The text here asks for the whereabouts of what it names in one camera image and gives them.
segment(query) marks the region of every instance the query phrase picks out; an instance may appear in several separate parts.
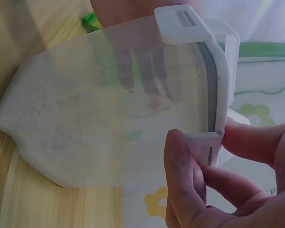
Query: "wooden table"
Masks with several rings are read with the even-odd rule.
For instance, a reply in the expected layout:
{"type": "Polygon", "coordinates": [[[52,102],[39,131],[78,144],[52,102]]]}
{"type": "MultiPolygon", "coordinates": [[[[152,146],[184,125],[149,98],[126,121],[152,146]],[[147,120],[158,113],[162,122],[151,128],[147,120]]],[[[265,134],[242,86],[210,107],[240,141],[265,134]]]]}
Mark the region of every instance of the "wooden table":
{"type": "MultiPolygon", "coordinates": [[[[0,98],[19,64],[86,32],[86,0],[0,0],[0,98]]],[[[0,228],[123,227],[123,188],[64,189],[23,161],[0,132],[0,228]]]]}

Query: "white plastic clip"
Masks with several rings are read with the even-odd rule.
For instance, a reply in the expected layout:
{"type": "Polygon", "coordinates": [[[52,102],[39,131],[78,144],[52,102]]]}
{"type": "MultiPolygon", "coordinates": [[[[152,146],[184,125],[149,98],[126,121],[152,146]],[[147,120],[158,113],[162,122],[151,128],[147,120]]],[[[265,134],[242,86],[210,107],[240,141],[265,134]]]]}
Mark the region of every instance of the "white plastic clip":
{"type": "Polygon", "coordinates": [[[218,165],[223,134],[205,132],[187,133],[186,136],[193,157],[197,162],[211,166],[218,165]]]}
{"type": "Polygon", "coordinates": [[[154,14],[163,43],[177,45],[214,38],[190,5],[159,7],[154,14]]]}

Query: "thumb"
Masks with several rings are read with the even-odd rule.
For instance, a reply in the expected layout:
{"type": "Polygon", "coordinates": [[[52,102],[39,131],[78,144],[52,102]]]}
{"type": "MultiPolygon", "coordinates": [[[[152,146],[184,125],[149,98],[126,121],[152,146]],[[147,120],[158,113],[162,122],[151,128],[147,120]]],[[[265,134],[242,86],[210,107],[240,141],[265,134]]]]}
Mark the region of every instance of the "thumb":
{"type": "Polygon", "coordinates": [[[182,228],[216,228],[236,217],[206,205],[194,189],[195,161],[186,136],[169,131],[164,150],[164,166],[171,206],[182,228]]]}

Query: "white filter frame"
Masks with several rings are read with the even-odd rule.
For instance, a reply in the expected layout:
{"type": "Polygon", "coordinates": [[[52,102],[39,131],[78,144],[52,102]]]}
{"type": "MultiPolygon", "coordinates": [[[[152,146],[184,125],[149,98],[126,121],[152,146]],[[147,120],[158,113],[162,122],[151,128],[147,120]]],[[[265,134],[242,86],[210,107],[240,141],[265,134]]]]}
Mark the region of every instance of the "white filter frame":
{"type": "Polygon", "coordinates": [[[214,59],[217,70],[215,131],[188,133],[187,138],[195,146],[212,147],[210,162],[199,162],[218,166],[228,107],[234,99],[239,36],[225,22],[203,21],[190,5],[159,7],[154,10],[154,14],[163,43],[178,45],[204,42],[214,59]],[[214,34],[226,36],[225,52],[216,42],[214,34]]]}

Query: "hand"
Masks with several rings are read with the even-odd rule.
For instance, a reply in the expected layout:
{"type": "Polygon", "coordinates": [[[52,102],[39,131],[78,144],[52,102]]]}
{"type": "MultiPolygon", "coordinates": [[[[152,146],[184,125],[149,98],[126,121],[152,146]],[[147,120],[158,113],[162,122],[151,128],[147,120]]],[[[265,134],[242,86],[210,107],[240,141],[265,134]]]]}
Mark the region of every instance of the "hand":
{"type": "Polygon", "coordinates": [[[168,88],[163,44],[154,18],[139,19],[135,23],[131,20],[153,15],[154,9],[160,6],[190,4],[198,10],[197,0],[91,0],[91,4],[100,24],[105,28],[103,33],[113,46],[123,89],[130,94],[135,91],[133,50],[142,86],[150,102],[149,109],[155,110],[160,106],[159,84],[165,91],[164,96],[176,102],[178,98],[173,98],[168,88]]]}
{"type": "Polygon", "coordinates": [[[285,228],[285,124],[258,128],[228,120],[223,145],[236,156],[272,167],[276,174],[277,196],[271,196],[242,175],[199,166],[185,135],[172,130],[168,132],[164,151],[169,192],[168,228],[285,228]],[[227,214],[206,206],[206,185],[237,210],[227,214]]]}
{"type": "Polygon", "coordinates": [[[189,4],[197,12],[197,0],[90,0],[100,24],[106,28],[125,21],[147,17],[161,6],[189,4]]]}

